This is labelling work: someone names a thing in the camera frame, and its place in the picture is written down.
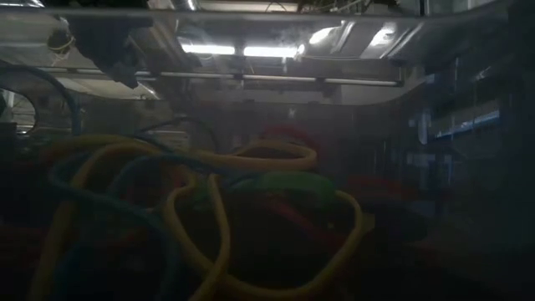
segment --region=metal bar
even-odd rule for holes
[[[59,77],[73,77],[74,75],[83,76],[105,76],[98,69],[66,69],[55,67],[40,68],[51,74],[58,74]],[[158,77],[186,78],[186,79],[235,79],[235,80],[265,80],[265,81],[287,81],[287,82],[319,82],[326,84],[357,84],[383,87],[397,87],[403,85],[403,79],[400,80],[376,80],[376,79],[321,79],[314,77],[295,77],[295,76],[278,76],[278,75],[260,75],[260,74],[213,74],[213,73],[194,73],[194,72],[162,72],[151,75],[148,71],[138,71],[135,73],[136,78],[142,80],[155,80]]]

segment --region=blue cable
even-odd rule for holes
[[[79,107],[76,104],[73,96],[69,94],[65,86],[63,86],[56,78],[54,78],[49,73],[37,69],[35,67],[24,66],[24,65],[9,65],[0,67],[0,75],[9,73],[9,72],[28,72],[33,74],[40,79],[48,81],[60,94],[64,97],[65,102],[70,110],[70,120],[71,120],[71,132],[73,135],[80,135],[82,133],[82,124],[79,116]]]
[[[122,202],[121,200],[118,200],[112,196],[99,195],[93,193],[92,191],[85,191],[73,188],[69,183],[66,183],[65,181],[62,181],[60,179],[60,175],[64,174],[65,170],[68,170],[69,168],[72,169],[72,165],[80,161],[80,159],[84,158],[85,156],[87,156],[87,154],[78,154],[76,156],[68,158],[65,161],[61,161],[55,166],[53,166],[52,170],[48,174],[48,180],[52,188],[54,188],[65,198],[68,198],[70,200],[76,200],[82,207],[103,207],[111,210],[112,212],[119,213],[122,216],[130,217],[131,219],[134,219],[137,222],[144,223],[148,225],[149,228],[154,229],[161,239],[162,248],[166,250],[166,268],[160,283],[159,293],[155,299],[162,300],[163,298],[166,298],[168,295],[170,295],[170,291],[173,289],[174,278],[176,276],[176,268],[178,267],[178,247],[176,243],[173,239],[171,239],[162,222],[156,216],[150,214],[149,212],[146,212],[142,208],[130,205],[126,202]],[[80,246],[76,247],[75,249],[78,249],[77,251],[81,252],[80,257],[85,258],[85,256],[87,255],[87,249],[85,248],[85,245],[83,243],[81,243]],[[72,267],[77,268],[76,266],[78,265],[78,261],[74,258],[77,258],[78,256],[79,255],[76,253],[68,254],[68,256],[66,257],[67,262],[63,263],[64,265],[59,267],[60,269],[58,270],[58,277],[60,278],[60,284],[69,283],[68,279],[61,278],[62,276],[70,276],[69,270]],[[57,298],[66,297],[65,293],[58,293],[56,294],[56,296]]]

